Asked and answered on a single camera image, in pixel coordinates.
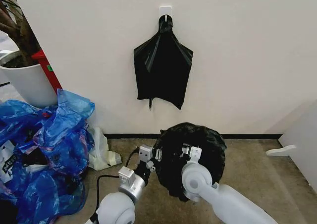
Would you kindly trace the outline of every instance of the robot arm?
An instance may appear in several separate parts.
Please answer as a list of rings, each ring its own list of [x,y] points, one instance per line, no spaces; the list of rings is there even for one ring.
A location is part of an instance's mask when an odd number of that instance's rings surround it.
[[[226,224],[277,224],[262,208],[230,186],[212,184],[210,172],[198,163],[202,149],[193,146],[189,148],[186,145],[183,152],[190,157],[181,174],[184,194],[187,198],[195,202],[200,198],[205,199],[212,205],[218,218]],[[161,156],[160,151],[156,150],[155,159],[160,162]],[[141,197],[150,173],[155,171],[154,163],[151,161],[152,147],[141,146],[139,158],[140,163],[136,170],[127,167],[120,169],[119,192],[105,196],[96,211],[99,224],[134,223],[134,205]],[[90,221],[87,224],[95,224],[95,222]]]
[[[190,161],[182,171],[185,196],[198,202],[205,199],[226,224],[277,224],[262,208],[228,185],[214,183],[208,169],[198,163],[201,149],[191,147]]]
[[[119,170],[119,192],[110,193],[101,201],[96,211],[99,224],[134,223],[134,205],[140,199],[143,188],[148,184],[151,172],[155,171],[151,161],[152,147],[141,146],[139,158],[140,163],[135,170],[128,167]]]

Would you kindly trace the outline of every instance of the gray carpet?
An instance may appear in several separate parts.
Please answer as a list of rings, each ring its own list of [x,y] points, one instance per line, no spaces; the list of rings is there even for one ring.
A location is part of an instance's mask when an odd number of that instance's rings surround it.
[[[113,139],[113,151],[121,154],[124,163],[131,151],[141,144],[153,145],[153,139]],[[317,196],[288,157],[267,157],[265,151],[279,148],[275,140],[226,140],[226,167],[221,183],[228,184],[266,210],[279,224],[317,223]],[[130,161],[134,168],[135,155]],[[117,175],[121,166],[102,171],[89,170],[85,180],[88,198],[80,212],[61,217],[58,224],[83,224],[96,206],[96,180],[101,174]],[[101,199],[116,192],[118,179],[102,178]],[[212,208],[204,200],[183,203],[171,197],[155,173],[136,205],[136,224],[220,224]]]

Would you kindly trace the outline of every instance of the baseboard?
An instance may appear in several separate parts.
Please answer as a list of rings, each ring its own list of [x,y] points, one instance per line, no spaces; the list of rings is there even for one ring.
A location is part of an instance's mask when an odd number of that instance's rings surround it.
[[[282,134],[222,134],[224,139],[270,139],[277,140]],[[159,134],[105,134],[109,139],[121,138],[142,138],[142,139],[157,139]]]
[[[0,84],[0,87],[9,84],[10,82],[4,83],[4,84]]]

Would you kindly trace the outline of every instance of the red box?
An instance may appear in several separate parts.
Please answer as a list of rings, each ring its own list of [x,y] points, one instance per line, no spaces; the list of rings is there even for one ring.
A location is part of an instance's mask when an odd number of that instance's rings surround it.
[[[32,55],[32,59],[35,59],[39,62],[39,64],[42,67],[42,70],[44,71],[46,77],[48,78],[49,82],[51,83],[55,93],[57,94],[57,89],[61,89],[61,85],[55,75],[55,73],[52,70],[52,67],[50,66],[50,63],[48,59],[46,59],[46,56],[41,49],[40,51],[36,52],[34,55]]]

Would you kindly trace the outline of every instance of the black cable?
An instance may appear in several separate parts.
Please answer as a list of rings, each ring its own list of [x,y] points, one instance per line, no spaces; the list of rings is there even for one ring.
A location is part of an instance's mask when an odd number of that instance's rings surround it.
[[[140,147],[137,147],[137,148],[134,149],[134,151],[131,152],[131,154],[129,155],[129,158],[128,158],[128,160],[127,160],[127,162],[125,163],[125,166],[126,166],[126,167],[128,167],[129,161],[130,161],[131,157],[133,156],[133,154],[139,153],[139,151],[140,151]]]
[[[117,175],[108,175],[108,174],[100,175],[100,176],[97,178],[97,204],[96,204],[95,212],[96,212],[97,209],[99,208],[99,179],[102,178],[102,177],[119,178],[119,176],[117,176]]]
[[[132,151],[132,153],[129,155],[129,158],[128,158],[126,164],[125,164],[126,167],[128,167],[129,161],[130,161],[131,157],[133,156],[133,154],[139,153],[139,150],[140,150],[140,148],[137,147],[137,148],[134,149],[134,151]],[[97,178],[97,204],[96,204],[95,212],[96,212],[97,209],[99,208],[99,180],[100,180],[100,178],[102,178],[102,177],[119,178],[119,176],[117,176],[117,175],[109,175],[109,174],[100,175],[100,176]]]

